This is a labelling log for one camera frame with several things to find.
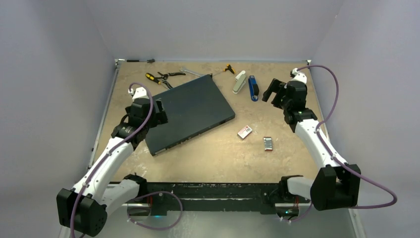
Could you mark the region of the blue stapler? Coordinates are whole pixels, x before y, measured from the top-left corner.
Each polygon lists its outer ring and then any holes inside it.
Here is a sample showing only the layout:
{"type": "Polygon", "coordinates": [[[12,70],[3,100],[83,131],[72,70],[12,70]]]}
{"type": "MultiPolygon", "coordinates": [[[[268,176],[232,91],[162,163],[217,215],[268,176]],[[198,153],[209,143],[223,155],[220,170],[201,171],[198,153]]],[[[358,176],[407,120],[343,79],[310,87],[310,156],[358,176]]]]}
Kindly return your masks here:
{"type": "Polygon", "coordinates": [[[248,85],[249,85],[251,100],[253,102],[258,101],[260,90],[259,90],[259,86],[257,84],[256,78],[253,75],[249,76],[248,85]]]}

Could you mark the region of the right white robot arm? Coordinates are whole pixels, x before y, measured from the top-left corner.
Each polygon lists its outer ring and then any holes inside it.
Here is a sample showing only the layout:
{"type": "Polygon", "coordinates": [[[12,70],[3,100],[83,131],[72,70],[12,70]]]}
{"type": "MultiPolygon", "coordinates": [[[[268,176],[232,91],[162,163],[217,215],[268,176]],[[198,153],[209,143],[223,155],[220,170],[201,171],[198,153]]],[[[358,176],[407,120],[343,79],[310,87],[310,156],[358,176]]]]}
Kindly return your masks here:
{"type": "Polygon", "coordinates": [[[303,176],[285,176],[279,182],[278,195],[285,202],[296,196],[310,200],[316,210],[350,208],[357,205],[360,168],[348,164],[319,127],[315,113],[306,107],[307,86],[300,81],[287,83],[273,79],[263,93],[266,102],[272,93],[274,107],[283,110],[284,120],[303,142],[319,171],[315,179],[303,176]]]}

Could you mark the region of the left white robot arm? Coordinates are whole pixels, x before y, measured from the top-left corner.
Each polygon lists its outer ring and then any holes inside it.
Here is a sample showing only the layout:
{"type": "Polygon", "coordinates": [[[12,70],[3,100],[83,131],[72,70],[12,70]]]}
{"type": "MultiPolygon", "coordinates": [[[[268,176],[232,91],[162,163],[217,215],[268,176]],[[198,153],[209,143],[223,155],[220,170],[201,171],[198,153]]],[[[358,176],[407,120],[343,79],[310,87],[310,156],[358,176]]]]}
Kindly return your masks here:
{"type": "Polygon", "coordinates": [[[111,211],[103,200],[113,175],[146,138],[149,129],[168,122],[161,99],[136,98],[114,128],[101,157],[71,189],[56,196],[59,223],[94,237],[104,227],[111,211]]]}

